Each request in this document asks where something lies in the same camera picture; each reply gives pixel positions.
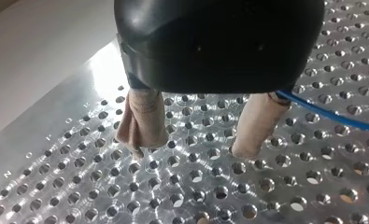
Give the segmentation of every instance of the aluminum surface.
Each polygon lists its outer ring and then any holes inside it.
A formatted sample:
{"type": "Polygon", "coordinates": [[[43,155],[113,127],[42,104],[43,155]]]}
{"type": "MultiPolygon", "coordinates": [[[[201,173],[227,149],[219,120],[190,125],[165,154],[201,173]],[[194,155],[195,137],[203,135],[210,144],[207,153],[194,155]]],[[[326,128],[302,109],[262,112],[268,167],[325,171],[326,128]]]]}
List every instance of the aluminum surface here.
{"type": "MultiPolygon", "coordinates": [[[[294,91],[369,122],[369,1],[326,7],[294,91]]],[[[0,223],[369,223],[369,132],[297,105],[241,161],[248,95],[165,94],[169,142],[134,161],[113,141],[119,58],[114,41],[0,133],[0,223]]]]}

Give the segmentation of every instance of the metal table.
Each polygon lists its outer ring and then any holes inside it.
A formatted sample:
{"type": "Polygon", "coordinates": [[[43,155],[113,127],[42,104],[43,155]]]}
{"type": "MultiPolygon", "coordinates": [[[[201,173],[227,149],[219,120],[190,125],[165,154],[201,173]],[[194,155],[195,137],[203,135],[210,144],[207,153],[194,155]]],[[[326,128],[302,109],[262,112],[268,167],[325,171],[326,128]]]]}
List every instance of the metal table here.
{"type": "MultiPolygon", "coordinates": [[[[294,91],[369,122],[369,1],[325,3],[294,91]]],[[[169,142],[137,162],[113,140],[127,91],[113,41],[0,132],[0,223],[369,223],[369,132],[293,104],[241,161],[248,95],[165,94],[169,142]]]]}

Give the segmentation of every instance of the white wall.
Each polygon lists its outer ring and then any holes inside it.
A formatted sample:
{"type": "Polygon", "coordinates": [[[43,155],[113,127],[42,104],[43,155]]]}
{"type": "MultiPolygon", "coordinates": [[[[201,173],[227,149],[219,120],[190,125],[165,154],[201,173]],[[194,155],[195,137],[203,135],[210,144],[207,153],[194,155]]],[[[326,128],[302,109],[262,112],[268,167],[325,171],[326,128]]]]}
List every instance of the white wall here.
{"type": "Polygon", "coordinates": [[[0,13],[0,131],[116,32],[113,0],[21,0],[0,13]]]}

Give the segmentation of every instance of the blue tube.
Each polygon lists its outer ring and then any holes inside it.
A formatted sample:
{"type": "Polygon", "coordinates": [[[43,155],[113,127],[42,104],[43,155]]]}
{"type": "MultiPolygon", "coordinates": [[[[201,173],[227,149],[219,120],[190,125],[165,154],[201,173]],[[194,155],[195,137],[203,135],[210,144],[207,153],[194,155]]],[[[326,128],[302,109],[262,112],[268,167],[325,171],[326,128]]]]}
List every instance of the blue tube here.
{"type": "Polygon", "coordinates": [[[321,107],[318,107],[316,105],[312,105],[310,103],[308,103],[307,101],[301,99],[298,96],[293,95],[292,93],[288,92],[288,91],[277,91],[277,94],[283,97],[286,97],[287,99],[297,103],[298,105],[301,105],[302,107],[311,110],[313,112],[315,112],[316,114],[322,115],[323,117],[326,117],[328,119],[332,119],[334,121],[337,121],[339,123],[343,123],[346,124],[348,126],[352,126],[355,128],[359,128],[362,130],[366,130],[369,131],[369,123],[364,123],[361,121],[357,121],[354,119],[347,119],[343,116],[339,116],[336,115],[326,109],[323,109],[321,107]]]}

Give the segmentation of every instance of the beige finger pad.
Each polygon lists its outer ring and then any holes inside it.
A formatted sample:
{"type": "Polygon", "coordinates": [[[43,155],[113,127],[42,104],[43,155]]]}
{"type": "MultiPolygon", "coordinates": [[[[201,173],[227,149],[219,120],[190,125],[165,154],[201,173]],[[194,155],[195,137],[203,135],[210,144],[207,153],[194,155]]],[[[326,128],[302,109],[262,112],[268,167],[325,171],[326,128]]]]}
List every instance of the beige finger pad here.
{"type": "Polygon", "coordinates": [[[290,102],[279,100],[274,93],[250,95],[237,125],[234,156],[246,159],[257,156],[263,141],[289,108],[290,102]]]}
{"type": "Polygon", "coordinates": [[[160,92],[129,90],[116,139],[131,148],[166,144],[168,134],[164,127],[164,105],[160,92]]]}

